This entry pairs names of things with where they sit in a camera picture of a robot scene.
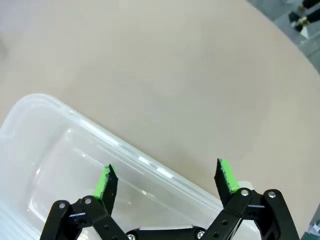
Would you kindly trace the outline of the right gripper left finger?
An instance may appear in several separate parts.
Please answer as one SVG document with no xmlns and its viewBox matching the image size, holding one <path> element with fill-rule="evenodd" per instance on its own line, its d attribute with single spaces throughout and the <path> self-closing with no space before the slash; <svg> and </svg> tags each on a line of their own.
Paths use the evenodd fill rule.
<svg viewBox="0 0 320 240">
<path fill-rule="evenodd" d="M 86 195 L 75 203 L 55 201 L 44 224 L 41 240 L 77 240 L 84 228 L 92 227 L 101 240 L 127 240 L 112 218 L 118 188 L 112 165 L 104 167 L 96 186 L 97 195 Z"/>
</svg>

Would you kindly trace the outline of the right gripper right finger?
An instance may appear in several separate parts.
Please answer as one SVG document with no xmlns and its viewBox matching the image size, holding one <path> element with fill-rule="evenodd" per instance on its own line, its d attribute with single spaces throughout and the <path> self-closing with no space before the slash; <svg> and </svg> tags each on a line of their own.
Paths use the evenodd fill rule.
<svg viewBox="0 0 320 240">
<path fill-rule="evenodd" d="M 297 240 L 299 234 L 282 193 L 268 189 L 260 194 L 240 187 L 226 159 L 217 159 L 214 175 L 223 209 L 201 237 L 231 240 L 243 221 L 253 221 L 262 240 Z"/>
</svg>

